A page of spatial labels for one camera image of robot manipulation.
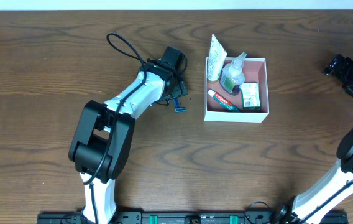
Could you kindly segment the blue disposable razor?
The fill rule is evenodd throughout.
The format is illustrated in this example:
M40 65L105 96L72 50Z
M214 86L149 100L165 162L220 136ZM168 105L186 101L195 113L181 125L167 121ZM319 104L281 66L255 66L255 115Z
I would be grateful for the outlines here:
M180 103L178 101L178 98L174 98L173 99L173 102L174 102L174 105L175 105L175 112L176 113L184 113L187 111L187 108L186 107L182 107L180 106Z

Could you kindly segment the white Pantene lotion tube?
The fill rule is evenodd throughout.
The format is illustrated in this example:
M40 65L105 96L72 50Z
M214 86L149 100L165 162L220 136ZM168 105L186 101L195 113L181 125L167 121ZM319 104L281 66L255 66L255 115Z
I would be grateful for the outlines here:
M215 82L221 75L221 70L226 59L227 52L214 34L211 35L211 44L207 59L207 79Z

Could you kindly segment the red teal Colgate toothpaste tube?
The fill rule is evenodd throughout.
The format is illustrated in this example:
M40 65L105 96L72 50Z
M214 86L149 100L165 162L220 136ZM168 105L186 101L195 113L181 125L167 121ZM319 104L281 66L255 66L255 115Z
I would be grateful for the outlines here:
M229 100L227 100L225 97L220 95L218 92L209 89L207 94L216 100L224 109L226 109L228 112L235 112L235 113L240 113L242 110L240 110L235 104L231 103Z

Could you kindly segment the clear pump bottle purple liquid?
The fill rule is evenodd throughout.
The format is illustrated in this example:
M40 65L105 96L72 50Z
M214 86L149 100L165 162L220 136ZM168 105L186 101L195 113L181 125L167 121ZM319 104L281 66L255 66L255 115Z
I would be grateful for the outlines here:
M241 53L240 56L232 59L231 63L226 64L222 69L220 84L230 95L237 95L240 85L245 82L245 75L242 71L247 54Z

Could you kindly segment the green white soap box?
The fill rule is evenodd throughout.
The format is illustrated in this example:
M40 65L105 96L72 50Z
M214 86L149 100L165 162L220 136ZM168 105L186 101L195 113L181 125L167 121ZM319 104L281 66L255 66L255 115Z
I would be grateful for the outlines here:
M244 110L259 110L261 108L258 83L243 83L240 85L242 106Z

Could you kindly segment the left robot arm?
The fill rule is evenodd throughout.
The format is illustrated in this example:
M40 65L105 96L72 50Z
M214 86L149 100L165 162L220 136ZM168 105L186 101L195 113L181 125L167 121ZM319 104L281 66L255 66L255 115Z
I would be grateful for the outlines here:
M68 153L85 188L82 223L112 222L115 180L129 157L135 122L153 103L187 94L186 68L185 55L167 47L160 59L145 62L120 94L85 104Z

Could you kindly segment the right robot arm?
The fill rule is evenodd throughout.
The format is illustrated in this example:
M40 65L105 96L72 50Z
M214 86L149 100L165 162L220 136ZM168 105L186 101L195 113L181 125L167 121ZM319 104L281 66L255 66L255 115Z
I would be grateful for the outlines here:
M353 60L337 54L323 73L342 82L353 97ZM331 169L309 190L294 196L277 213L271 223L320 223L326 214L353 194L353 128L343 137Z

